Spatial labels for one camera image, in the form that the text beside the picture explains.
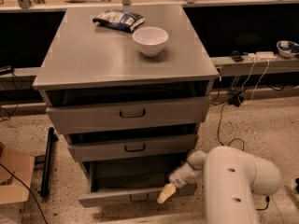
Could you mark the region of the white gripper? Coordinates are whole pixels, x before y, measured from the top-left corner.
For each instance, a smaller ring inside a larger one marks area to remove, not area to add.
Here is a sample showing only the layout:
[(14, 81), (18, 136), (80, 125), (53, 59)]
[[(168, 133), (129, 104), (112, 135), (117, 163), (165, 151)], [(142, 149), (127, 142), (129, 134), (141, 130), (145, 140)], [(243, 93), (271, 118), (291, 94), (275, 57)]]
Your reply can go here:
[(166, 184), (158, 196), (159, 204), (167, 201), (175, 192), (176, 188), (180, 189), (196, 179), (203, 173), (203, 166), (191, 166), (187, 162), (176, 168), (169, 176), (169, 184)]

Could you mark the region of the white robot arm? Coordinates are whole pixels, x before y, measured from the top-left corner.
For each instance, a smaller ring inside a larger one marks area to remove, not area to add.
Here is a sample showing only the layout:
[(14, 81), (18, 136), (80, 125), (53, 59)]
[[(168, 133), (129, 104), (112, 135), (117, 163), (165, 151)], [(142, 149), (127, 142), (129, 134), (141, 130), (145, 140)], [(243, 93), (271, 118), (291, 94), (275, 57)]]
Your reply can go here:
[(158, 196), (164, 203), (177, 189), (204, 178), (207, 224), (259, 224), (255, 195), (271, 196), (282, 184), (280, 170), (263, 158), (233, 147), (191, 151)]

